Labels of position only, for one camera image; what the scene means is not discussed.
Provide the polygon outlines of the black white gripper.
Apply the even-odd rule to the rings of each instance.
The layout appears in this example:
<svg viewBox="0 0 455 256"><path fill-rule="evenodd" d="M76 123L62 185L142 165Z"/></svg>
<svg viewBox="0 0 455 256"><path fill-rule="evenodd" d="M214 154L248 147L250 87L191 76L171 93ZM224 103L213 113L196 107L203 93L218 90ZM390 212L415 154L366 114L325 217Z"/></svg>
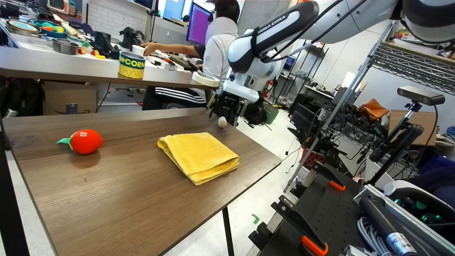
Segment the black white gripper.
<svg viewBox="0 0 455 256"><path fill-rule="evenodd" d="M235 127L243 107L258 101L258 93L225 80L208 104L208 116L224 117L225 123Z"/></svg>

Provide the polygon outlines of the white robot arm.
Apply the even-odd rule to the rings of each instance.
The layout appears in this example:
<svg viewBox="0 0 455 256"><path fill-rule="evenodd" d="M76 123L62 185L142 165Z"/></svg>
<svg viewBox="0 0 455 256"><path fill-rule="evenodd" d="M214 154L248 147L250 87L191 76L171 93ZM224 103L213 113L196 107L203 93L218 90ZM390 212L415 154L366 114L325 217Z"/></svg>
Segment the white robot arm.
<svg viewBox="0 0 455 256"><path fill-rule="evenodd" d="M240 104L260 98L241 79L274 79L282 67L281 52L295 40L338 43L385 20L400 22L423 43L455 40L455 0L304 0L244 34L217 34L206 43L206 49L220 47L213 64L223 64L210 113L234 126Z"/></svg>

